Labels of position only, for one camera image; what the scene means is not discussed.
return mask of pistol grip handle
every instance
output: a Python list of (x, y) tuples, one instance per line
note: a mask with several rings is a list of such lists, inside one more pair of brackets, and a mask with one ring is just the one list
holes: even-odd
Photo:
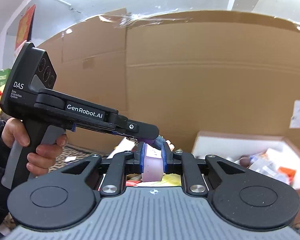
[(22, 147), (17, 141), (13, 143), (1, 180), (2, 185), (9, 189), (13, 189), (21, 183), (26, 182), (28, 178), (34, 177), (26, 168), (26, 164), (28, 163), (27, 155), (35, 153), (37, 146), (40, 144), (55, 144), (57, 138), (65, 133), (63, 128), (31, 119), (24, 120), (23, 124), (28, 132), (30, 145)]

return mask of green box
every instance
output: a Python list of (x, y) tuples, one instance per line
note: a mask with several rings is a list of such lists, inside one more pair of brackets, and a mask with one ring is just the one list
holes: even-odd
[(10, 68), (0, 70), (0, 87), (7, 82), (10, 71), (11, 71)]

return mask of white foam box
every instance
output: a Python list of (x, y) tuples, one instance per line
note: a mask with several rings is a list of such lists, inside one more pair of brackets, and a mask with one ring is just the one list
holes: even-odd
[[(204, 159), (207, 154), (215, 154), (222, 158), (230, 157), (238, 160), (242, 155), (257, 154), (269, 148), (280, 154), (280, 156), (278, 154), (270, 156), (270, 160), (276, 167), (282, 166), (297, 171), (291, 186), (300, 197), (300, 150), (285, 137), (200, 131), (195, 140), (192, 154), (200, 159)], [(300, 210), (295, 222), (300, 222)]]

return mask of cardboard box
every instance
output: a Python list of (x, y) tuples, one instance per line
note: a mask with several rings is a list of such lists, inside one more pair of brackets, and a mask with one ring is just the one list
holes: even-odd
[[(281, 156), (270, 156), (277, 167), (286, 167), (296, 170), (291, 186), (300, 197), (300, 150), (283, 136), (258, 136), (226, 134), (200, 131), (197, 135), (192, 153), (200, 159), (207, 154), (215, 154), (222, 158), (231, 157), (234, 160), (242, 155), (254, 155), (272, 148), (280, 152)], [(295, 218), (300, 222), (300, 210)]]
[[(300, 100), (299, 25), (192, 11), (120, 28), (115, 16), (124, 11), (89, 18), (40, 46), (57, 72), (55, 90), (155, 124), (185, 151), (200, 130), (286, 136), (300, 149), (300, 129), (289, 128)], [(69, 141), (112, 151), (117, 138), (102, 136), (77, 132)]]

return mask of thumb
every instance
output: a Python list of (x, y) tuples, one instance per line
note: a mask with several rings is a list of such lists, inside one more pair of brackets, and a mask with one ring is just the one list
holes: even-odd
[(12, 147), (14, 140), (21, 146), (27, 147), (30, 144), (30, 138), (23, 123), (15, 118), (10, 118), (1, 135), (1, 139), (8, 147)]

